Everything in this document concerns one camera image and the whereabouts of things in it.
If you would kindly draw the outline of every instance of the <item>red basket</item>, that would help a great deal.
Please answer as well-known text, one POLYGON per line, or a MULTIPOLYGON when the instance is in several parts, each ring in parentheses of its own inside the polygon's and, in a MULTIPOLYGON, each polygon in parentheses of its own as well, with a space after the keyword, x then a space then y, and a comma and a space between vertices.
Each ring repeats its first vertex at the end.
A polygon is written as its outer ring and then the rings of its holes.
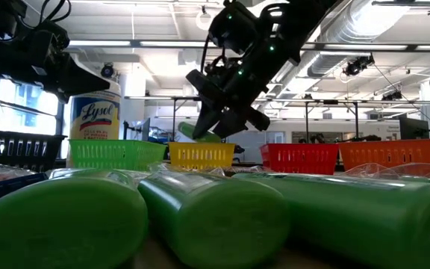
POLYGON ((334 174, 337 144, 269 143, 260 147, 263 165, 275 172, 334 174))
POLYGON ((369 163, 384 167, 430 164, 430 139, 340 143, 340 149, 346 171, 369 163))

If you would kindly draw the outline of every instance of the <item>ceiling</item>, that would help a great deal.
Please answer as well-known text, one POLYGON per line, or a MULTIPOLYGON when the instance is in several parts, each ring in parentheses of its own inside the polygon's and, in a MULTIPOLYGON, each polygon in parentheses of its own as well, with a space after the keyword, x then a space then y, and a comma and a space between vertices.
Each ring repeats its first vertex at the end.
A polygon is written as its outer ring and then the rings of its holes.
MULTIPOLYGON (((26 22, 37 24, 41 0, 25 0, 30 5, 26 22)), ((72 40, 204 40, 206 28, 210 23, 209 15, 197 16, 202 11, 202 4, 197 0, 180 1, 121 1, 73 0, 71 15, 60 22, 72 40)), ((52 11, 57 1, 52 0, 45 14, 52 11)), ((206 10, 214 16, 221 10, 219 2, 208 2, 206 10)), ((430 43, 429 9, 412 8, 389 30, 377 37, 376 43, 430 43)), ((120 72, 130 72, 131 59, 146 68, 149 77, 147 90, 151 95, 180 93, 184 76, 195 66, 180 65, 179 52, 183 49, 80 49, 76 51, 86 65, 100 68, 102 63, 115 61, 114 66, 120 72)), ((207 60, 213 60, 220 50, 209 49, 207 60)), ((360 76, 346 78, 342 73, 343 65, 330 72, 316 84, 316 91, 311 90, 315 98, 344 99, 380 99, 383 89, 390 83, 401 82, 402 92, 408 99, 419 95, 419 82, 430 75, 430 54, 425 53, 375 53, 376 66, 363 71, 360 76)))

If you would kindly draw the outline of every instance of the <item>blue object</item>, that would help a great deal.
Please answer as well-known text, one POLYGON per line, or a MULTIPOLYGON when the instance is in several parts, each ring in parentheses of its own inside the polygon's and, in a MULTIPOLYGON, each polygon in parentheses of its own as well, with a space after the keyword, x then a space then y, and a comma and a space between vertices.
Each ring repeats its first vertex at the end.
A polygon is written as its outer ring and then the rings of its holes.
POLYGON ((0 198, 4 195, 17 191, 25 186, 41 182, 48 179, 45 173, 37 173, 30 176, 21 176, 15 179, 8 179, 0 182, 0 198))

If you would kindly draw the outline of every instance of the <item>ceiling duct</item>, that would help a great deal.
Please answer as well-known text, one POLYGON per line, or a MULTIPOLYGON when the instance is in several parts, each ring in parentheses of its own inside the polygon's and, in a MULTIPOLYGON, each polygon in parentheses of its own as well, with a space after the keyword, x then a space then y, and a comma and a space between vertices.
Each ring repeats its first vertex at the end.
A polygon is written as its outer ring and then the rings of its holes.
MULTIPOLYGON (((326 43, 368 43, 391 28, 409 7, 382 7, 373 5, 374 0, 353 0, 339 14, 333 23, 318 37, 318 42, 326 43)), ((300 65, 294 67, 284 79, 288 93, 279 98, 290 98, 293 94, 313 87, 319 79, 296 77, 323 77, 339 67, 347 59, 339 52, 306 52, 300 65)))

